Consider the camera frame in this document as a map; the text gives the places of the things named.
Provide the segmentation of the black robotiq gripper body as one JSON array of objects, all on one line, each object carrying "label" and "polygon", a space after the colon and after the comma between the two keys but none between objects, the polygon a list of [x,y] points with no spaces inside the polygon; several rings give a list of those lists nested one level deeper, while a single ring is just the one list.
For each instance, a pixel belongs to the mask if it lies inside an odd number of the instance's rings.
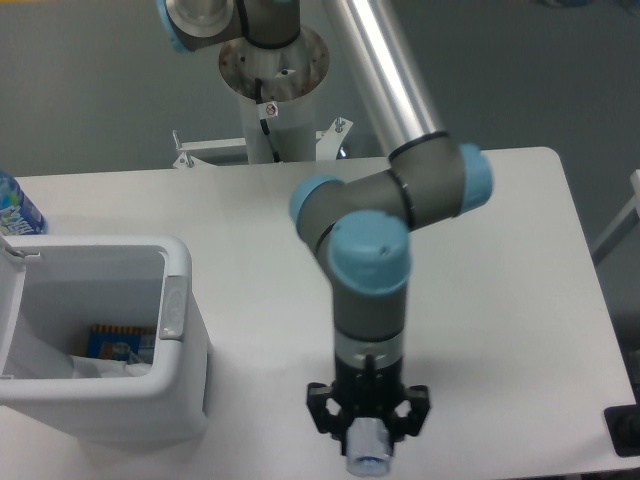
[{"label": "black robotiq gripper body", "polygon": [[381,418],[386,425],[401,425],[403,418],[396,407],[405,400],[402,367],[400,358],[382,369],[358,369],[335,356],[332,400],[340,409],[335,415],[327,415],[330,425],[348,425],[356,417]]}]

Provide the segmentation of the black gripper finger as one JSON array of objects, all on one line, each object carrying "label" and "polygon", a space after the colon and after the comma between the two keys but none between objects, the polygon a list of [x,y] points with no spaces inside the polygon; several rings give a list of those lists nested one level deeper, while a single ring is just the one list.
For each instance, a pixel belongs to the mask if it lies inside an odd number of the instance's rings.
[{"label": "black gripper finger", "polygon": [[[409,404],[404,416],[396,409],[403,403]],[[405,440],[407,436],[417,437],[430,411],[430,392],[426,385],[406,387],[400,385],[399,392],[385,407],[383,422],[389,433],[391,453],[395,453],[395,445]]]},{"label": "black gripper finger", "polygon": [[[329,410],[330,400],[339,407],[335,414]],[[343,406],[339,391],[333,384],[311,382],[307,385],[306,406],[317,431],[320,434],[329,434],[337,441],[340,444],[340,454],[345,456],[348,445],[347,431],[353,423],[353,413]]]}]

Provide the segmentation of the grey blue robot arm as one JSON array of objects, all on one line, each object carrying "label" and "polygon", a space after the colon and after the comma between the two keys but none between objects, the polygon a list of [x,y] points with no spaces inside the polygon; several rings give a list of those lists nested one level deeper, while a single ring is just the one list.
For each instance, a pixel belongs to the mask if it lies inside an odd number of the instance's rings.
[{"label": "grey blue robot arm", "polygon": [[[328,63],[298,2],[161,1],[157,8],[175,49],[221,46],[220,71],[249,102],[246,143],[263,145],[265,161],[295,161],[294,142],[313,144],[313,134],[283,123],[284,106],[308,97]],[[389,165],[352,182],[315,176],[290,198],[296,232],[332,288],[335,378],[309,384],[306,404],[352,473],[380,476],[430,409],[428,389],[401,378],[409,235],[484,205],[493,177],[480,149],[457,144],[444,127],[392,5],[329,1],[325,9]]]}]

